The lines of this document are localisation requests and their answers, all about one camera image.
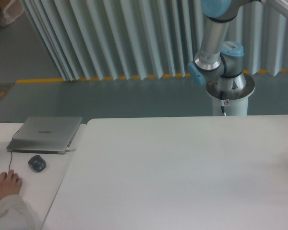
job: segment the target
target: yellow stripe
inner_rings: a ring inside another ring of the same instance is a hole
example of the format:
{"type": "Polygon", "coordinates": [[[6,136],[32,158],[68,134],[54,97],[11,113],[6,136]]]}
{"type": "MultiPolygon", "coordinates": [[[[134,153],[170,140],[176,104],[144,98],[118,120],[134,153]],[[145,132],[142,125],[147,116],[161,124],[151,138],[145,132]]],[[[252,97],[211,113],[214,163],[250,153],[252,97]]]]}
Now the yellow stripe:
{"type": "Polygon", "coordinates": [[[156,76],[154,74],[150,74],[146,78],[156,78],[156,76]]]}
{"type": "MultiPolygon", "coordinates": [[[[287,69],[281,69],[280,72],[288,72],[287,69]]],[[[250,74],[250,72],[248,70],[244,70],[243,73],[246,73],[246,74],[250,74]]],[[[267,73],[267,71],[265,69],[260,69],[257,73],[267,73]]],[[[165,73],[162,75],[162,78],[171,78],[172,75],[170,75],[169,73],[165,73]]],[[[181,73],[177,73],[175,75],[175,77],[177,78],[181,78],[183,77],[183,75],[181,73]]],[[[146,78],[149,78],[149,79],[156,79],[156,76],[154,74],[150,74],[148,75],[146,78]]],[[[125,76],[118,76],[117,78],[118,80],[126,80],[126,77],[125,76]]],[[[134,75],[131,77],[131,79],[140,79],[139,75],[134,75]]],[[[86,78],[80,78],[78,79],[78,81],[85,81],[87,80],[86,78]]],[[[92,77],[90,79],[91,81],[99,81],[99,78],[98,77],[92,77]]],[[[106,80],[106,81],[112,81],[112,77],[104,77],[103,80],[106,80]]],[[[63,79],[62,78],[48,78],[48,79],[27,79],[27,80],[17,80],[16,83],[39,83],[39,82],[62,82],[63,79]]]]}
{"type": "Polygon", "coordinates": [[[169,73],[165,73],[162,75],[162,78],[171,78],[172,75],[170,75],[169,73]]]}
{"type": "Polygon", "coordinates": [[[63,79],[62,78],[27,79],[27,80],[18,80],[16,83],[58,82],[58,81],[63,81],[63,79]]]}
{"type": "Polygon", "coordinates": [[[139,75],[134,75],[131,77],[131,79],[140,79],[139,75]]]}
{"type": "Polygon", "coordinates": [[[103,80],[105,80],[105,81],[109,81],[110,80],[111,81],[113,79],[112,79],[112,77],[104,77],[103,80]]]}
{"type": "Polygon", "coordinates": [[[118,80],[126,80],[126,77],[125,76],[118,76],[117,79],[118,80]]]}

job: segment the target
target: laptop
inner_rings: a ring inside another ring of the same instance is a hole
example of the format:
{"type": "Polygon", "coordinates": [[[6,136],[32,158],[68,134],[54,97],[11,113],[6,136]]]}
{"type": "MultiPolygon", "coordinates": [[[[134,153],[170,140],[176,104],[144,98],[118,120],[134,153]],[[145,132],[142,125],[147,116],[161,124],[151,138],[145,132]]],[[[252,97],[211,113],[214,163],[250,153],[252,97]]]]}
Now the laptop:
{"type": "Polygon", "coordinates": [[[65,154],[82,117],[29,117],[14,135],[8,151],[65,154]]]}

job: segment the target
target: gray floor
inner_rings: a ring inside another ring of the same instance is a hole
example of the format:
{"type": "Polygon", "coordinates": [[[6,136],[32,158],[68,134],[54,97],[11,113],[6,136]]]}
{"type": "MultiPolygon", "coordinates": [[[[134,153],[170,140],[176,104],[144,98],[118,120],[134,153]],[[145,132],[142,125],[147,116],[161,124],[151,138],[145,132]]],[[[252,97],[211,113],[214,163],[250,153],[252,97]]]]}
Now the gray floor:
{"type": "MultiPolygon", "coordinates": [[[[58,78],[51,59],[26,15],[0,29],[0,83],[58,78]]],[[[249,115],[288,114],[288,73],[254,76],[249,115]]],[[[0,121],[28,116],[164,117],[211,116],[205,88],[191,78],[17,83],[0,101],[0,121]]]]}

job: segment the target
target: white table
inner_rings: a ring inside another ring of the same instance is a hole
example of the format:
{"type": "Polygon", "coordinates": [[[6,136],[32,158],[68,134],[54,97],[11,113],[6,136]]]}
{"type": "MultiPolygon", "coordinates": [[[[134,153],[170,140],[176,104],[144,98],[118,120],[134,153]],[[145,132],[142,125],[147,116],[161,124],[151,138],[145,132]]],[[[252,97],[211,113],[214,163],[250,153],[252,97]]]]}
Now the white table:
{"type": "Polygon", "coordinates": [[[288,230],[288,115],[95,119],[44,230],[288,230]]]}
{"type": "MultiPolygon", "coordinates": [[[[8,171],[11,153],[6,150],[6,147],[21,125],[0,124],[0,173],[8,171]]],[[[71,144],[71,149],[77,147],[85,126],[80,125],[71,144]]],[[[39,230],[48,214],[74,152],[67,152],[64,155],[40,154],[46,161],[46,168],[39,173],[34,172],[28,165],[30,158],[35,155],[31,153],[13,153],[11,169],[14,169],[23,179],[20,195],[35,219],[36,229],[39,230]]]]}

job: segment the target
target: hand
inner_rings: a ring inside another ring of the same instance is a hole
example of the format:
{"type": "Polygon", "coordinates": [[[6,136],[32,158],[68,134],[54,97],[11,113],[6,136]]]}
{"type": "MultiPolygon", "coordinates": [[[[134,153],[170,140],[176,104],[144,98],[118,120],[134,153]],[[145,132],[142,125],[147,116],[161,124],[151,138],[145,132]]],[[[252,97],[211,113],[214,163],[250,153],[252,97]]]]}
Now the hand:
{"type": "Polygon", "coordinates": [[[18,177],[14,170],[0,174],[0,201],[9,195],[18,195],[23,180],[18,177]]]}

